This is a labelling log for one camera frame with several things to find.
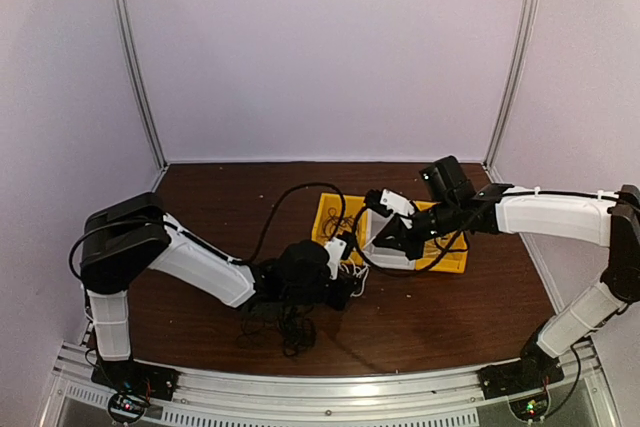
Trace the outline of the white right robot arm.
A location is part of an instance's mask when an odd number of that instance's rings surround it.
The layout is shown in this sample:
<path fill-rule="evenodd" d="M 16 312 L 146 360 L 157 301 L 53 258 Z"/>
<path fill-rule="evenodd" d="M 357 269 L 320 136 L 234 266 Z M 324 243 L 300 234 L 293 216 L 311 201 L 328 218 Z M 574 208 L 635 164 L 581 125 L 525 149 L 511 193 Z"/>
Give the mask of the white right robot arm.
<path fill-rule="evenodd" d="M 527 341 L 517 361 L 485 368 L 486 383 L 515 381 L 530 389 L 554 375 L 558 358 L 612 316 L 639 300 L 639 190 L 624 185 L 596 193 L 528 189 L 490 183 L 476 190 L 454 156 L 441 158 L 420 175 L 433 205 L 420 209 L 404 196 L 371 190 L 367 210 L 387 223 L 374 245 L 421 257 L 430 240 L 464 232 L 538 234 L 587 242 L 608 251 L 599 279 Z"/>

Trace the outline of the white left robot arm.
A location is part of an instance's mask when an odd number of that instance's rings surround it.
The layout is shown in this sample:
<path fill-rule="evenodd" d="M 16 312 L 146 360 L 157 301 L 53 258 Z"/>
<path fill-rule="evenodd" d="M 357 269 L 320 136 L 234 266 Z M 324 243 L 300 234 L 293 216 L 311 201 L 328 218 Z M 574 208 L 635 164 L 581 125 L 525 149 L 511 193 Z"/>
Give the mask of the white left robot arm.
<path fill-rule="evenodd" d="M 144 371 L 133 361 L 128 290 L 143 272 L 161 272 L 227 307 L 274 321 L 285 352 L 295 355 L 315 342 L 304 309 L 341 311 L 361 288 L 361 279 L 342 267 L 352 249 L 351 235 L 335 231 L 325 243 L 293 243 L 262 263 L 239 259 L 185 228 L 159 196 L 147 192 L 88 217 L 68 262 L 85 292 L 106 376 L 133 391 Z"/>

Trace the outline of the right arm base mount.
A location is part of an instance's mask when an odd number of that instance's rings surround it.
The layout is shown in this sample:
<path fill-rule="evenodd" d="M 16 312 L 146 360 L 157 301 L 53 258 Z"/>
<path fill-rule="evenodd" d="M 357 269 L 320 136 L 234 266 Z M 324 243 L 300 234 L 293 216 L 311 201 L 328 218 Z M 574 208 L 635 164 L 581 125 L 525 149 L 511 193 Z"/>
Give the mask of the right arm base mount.
<path fill-rule="evenodd" d="M 483 367 L 478 379 L 486 400 L 505 397 L 511 414 L 532 424 L 551 412 L 549 388 L 564 379 L 564 372 L 555 363 L 539 369 L 533 361 L 520 359 Z"/>

